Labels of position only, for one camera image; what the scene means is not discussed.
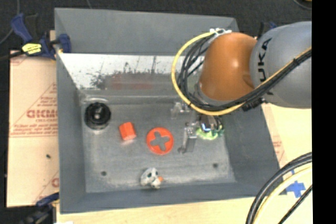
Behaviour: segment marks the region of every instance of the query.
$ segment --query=green object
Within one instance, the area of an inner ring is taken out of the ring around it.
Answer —
[[[211,130],[209,132],[204,132],[202,130],[202,128],[198,128],[196,130],[196,134],[202,138],[202,139],[205,139],[205,140],[214,140],[216,139],[217,137],[221,137],[223,136],[224,134],[224,129],[222,129],[222,127],[220,126],[220,128],[218,130]]]

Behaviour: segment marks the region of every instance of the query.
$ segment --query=red circular part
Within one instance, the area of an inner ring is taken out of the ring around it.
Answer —
[[[156,139],[155,133],[159,133],[161,135],[161,137],[168,137],[169,138],[169,140],[164,143],[165,148],[166,148],[164,151],[160,148],[159,145],[153,146],[151,144],[151,142]],[[153,153],[158,154],[158,155],[164,155],[164,154],[167,154],[168,152],[170,152],[172,150],[173,145],[174,145],[174,137],[168,129],[163,128],[163,127],[156,127],[156,128],[153,128],[152,130],[149,131],[149,133],[147,134],[146,142],[147,142],[148,148]]]

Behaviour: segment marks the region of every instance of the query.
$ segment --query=red disc with cross cutout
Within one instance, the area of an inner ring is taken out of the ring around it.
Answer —
[[[163,127],[156,127],[149,131],[146,138],[148,148],[155,154],[164,155],[170,152],[174,145],[172,133]]]

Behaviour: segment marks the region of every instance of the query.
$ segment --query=black round object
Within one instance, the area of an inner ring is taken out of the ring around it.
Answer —
[[[103,103],[90,104],[85,110],[85,123],[91,129],[103,129],[111,118],[110,109]]]

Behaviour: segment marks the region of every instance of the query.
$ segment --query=white object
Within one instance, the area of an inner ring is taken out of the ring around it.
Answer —
[[[155,168],[148,168],[140,178],[141,186],[150,185],[152,188],[160,188],[162,178],[159,177],[159,174]]]

